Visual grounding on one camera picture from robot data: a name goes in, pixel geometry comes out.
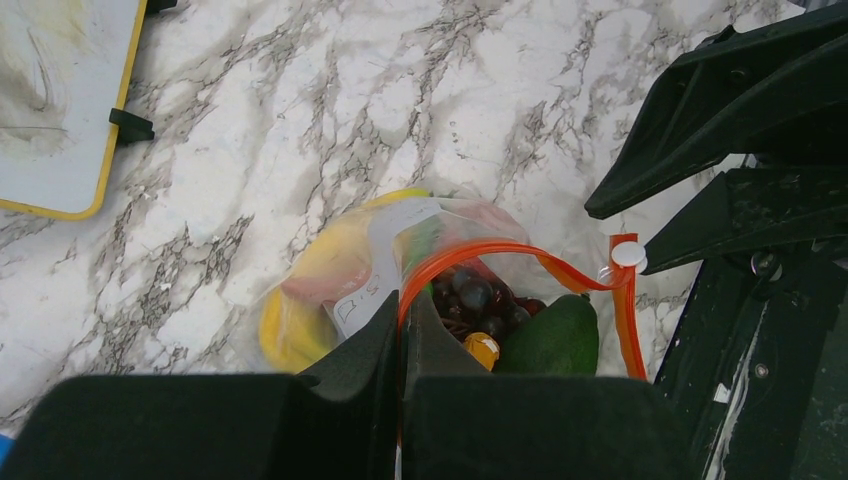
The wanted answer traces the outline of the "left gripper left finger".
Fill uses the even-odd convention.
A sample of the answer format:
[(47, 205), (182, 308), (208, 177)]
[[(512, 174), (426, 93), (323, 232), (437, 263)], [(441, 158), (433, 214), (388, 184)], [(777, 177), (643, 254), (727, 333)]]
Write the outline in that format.
[(297, 375), (79, 376), (36, 406), (5, 479), (389, 479), (398, 297)]

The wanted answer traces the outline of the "clear zip top bag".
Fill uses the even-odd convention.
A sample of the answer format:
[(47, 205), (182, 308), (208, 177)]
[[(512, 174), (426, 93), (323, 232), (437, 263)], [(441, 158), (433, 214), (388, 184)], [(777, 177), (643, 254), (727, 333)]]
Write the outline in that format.
[(333, 220), (267, 294), (258, 344), (268, 364), (298, 373), (360, 331), (391, 294), (399, 321), (416, 297), (436, 325), (495, 373), (592, 375), (601, 323), (592, 292), (612, 297), (627, 374), (645, 379), (635, 315), (647, 255), (633, 233), (609, 240), (596, 274), (532, 245), (507, 212), (482, 200), (395, 191)]

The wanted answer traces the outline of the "yellow banana bunch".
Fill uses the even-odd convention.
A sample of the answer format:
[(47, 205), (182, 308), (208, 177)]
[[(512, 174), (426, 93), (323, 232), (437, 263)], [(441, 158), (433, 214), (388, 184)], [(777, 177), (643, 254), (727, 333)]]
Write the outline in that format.
[(370, 274), (371, 218), (390, 204), (429, 195), (423, 188), (382, 195), (331, 221), (313, 240), (263, 303), (258, 342), (271, 367), (299, 373), (344, 340), (332, 320), (332, 309)]

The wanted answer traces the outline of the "purple grapes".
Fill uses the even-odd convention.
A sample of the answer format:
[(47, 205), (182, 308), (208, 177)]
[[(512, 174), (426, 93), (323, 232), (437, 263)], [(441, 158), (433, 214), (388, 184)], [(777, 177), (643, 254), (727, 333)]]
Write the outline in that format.
[(448, 268), (425, 291), (442, 326), (459, 341), (470, 333), (484, 332), (501, 343), (547, 307), (540, 299), (516, 295), (495, 274), (468, 266)]

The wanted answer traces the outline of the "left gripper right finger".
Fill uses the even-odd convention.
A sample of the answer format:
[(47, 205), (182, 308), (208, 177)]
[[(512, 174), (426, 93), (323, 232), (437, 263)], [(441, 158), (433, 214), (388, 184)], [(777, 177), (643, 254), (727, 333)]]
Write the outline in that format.
[(402, 327), (405, 479), (693, 479), (677, 418), (649, 383), (495, 375), (418, 294)]

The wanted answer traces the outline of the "dark green avocado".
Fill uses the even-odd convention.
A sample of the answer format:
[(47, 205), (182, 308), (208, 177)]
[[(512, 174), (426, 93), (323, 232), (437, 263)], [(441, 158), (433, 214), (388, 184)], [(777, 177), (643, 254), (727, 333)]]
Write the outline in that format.
[(559, 297), (501, 345), (500, 374), (594, 375), (600, 351), (597, 312), (580, 295)]

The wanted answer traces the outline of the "orange nugget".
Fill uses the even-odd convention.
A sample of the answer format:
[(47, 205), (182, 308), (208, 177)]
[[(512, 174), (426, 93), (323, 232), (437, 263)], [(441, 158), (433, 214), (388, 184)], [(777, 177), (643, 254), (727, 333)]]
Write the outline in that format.
[(500, 346), (488, 334), (473, 332), (466, 336), (463, 347), (487, 371), (492, 371), (500, 357)]

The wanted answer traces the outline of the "peach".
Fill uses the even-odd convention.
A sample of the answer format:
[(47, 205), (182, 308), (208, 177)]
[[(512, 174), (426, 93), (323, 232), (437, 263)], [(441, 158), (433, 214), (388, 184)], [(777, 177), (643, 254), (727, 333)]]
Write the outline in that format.
[(289, 276), (280, 284), (290, 298), (307, 304), (335, 303), (362, 287), (371, 274), (369, 268), (334, 270), (313, 276)]

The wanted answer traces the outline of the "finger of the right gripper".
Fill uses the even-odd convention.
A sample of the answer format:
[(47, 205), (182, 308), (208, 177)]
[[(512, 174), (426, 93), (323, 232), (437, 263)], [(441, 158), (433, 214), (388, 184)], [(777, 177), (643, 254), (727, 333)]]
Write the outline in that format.
[(731, 169), (647, 242), (644, 273), (846, 234), (845, 167)]
[(767, 154), (828, 165), (847, 150), (847, 6), (744, 33), (728, 26), (654, 82), (585, 203), (605, 219), (720, 163)]

